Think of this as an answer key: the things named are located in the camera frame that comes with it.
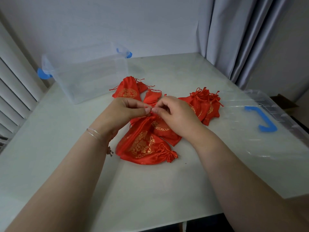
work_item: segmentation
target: clear plastic storage box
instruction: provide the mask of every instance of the clear plastic storage box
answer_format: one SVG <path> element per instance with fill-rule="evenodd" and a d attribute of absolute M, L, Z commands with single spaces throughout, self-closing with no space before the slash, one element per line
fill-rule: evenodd
<path fill-rule="evenodd" d="M 132 54 L 113 43 L 84 46 L 42 56 L 42 70 L 50 74 L 74 103 L 108 93 L 128 76 L 127 58 Z"/>
<path fill-rule="evenodd" d="M 309 135 L 265 93 L 220 92 L 220 97 L 221 122 L 239 149 L 271 159 L 309 158 Z"/>

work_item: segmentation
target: silver bracelet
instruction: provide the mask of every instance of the silver bracelet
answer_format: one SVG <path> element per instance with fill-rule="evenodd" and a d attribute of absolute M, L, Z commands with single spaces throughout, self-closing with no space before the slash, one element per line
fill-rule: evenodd
<path fill-rule="evenodd" d="M 100 133 L 98 133 L 96 130 L 94 130 L 94 129 L 92 129 L 92 128 L 87 128 L 87 129 L 86 129 L 86 131 L 87 131 L 91 136 L 93 136 L 95 139 L 97 139 L 97 140 L 99 140 L 99 141 L 102 141 L 102 140 L 99 139 L 98 137 L 94 136 L 91 132 L 89 132 L 88 129 L 94 131 L 96 134 L 100 135 L 100 137 L 103 139 L 103 137 L 102 137 L 102 135 L 101 135 Z M 106 154 L 107 154 L 107 155 L 110 155 L 110 156 L 112 156 L 112 154 L 114 154 L 114 152 L 112 152 L 110 146 L 108 147 L 107 153 L 106 153 Z"/>

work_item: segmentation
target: left hand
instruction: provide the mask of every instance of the left hand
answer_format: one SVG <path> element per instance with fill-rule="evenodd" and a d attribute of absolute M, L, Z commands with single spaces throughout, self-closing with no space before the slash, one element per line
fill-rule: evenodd
<path fill-rule="evenodd" d="M 115 98 L 90 128 L 110 142 L 131 119 L 149 116 L 152 107 L 133 98 Z"/>

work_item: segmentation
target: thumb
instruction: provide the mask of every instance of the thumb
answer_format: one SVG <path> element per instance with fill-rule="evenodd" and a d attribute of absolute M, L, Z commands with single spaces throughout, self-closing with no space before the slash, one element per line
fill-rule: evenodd
<path fill-rule="evenodd" d="M 130 118 L 137 118 L 137 117 L 142 117 L 142 116 L 146 116 L 147 114 L 150 113 L 151 108 L 150 107 L 146 107 L 146 108 L 135 108 L 135 109 L 130 109 Z"/>
<path fill-rule="evenodd" d="M 164 121 L 168 119 L 171 115 L 167 112 L 167 110 L 164 110 L 161 107 L 154 107 L 151 111 L 155 114 L 158 114 Z"/>

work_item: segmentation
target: white wall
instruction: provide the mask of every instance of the white wall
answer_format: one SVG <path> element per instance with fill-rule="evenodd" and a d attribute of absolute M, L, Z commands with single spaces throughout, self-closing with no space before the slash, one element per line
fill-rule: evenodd
<path fill-rule="evenodd" d="M 199 0 L 0 0 L 0 10 L 41 65 L 41 54 L 112 40 L 133 57 L 197 52 Z"/>
<path fill-rule="evenodd" d="M 251 74 L 248 89 L 296 100 L 309 86 L 309 0 L 294 0 Z"/>

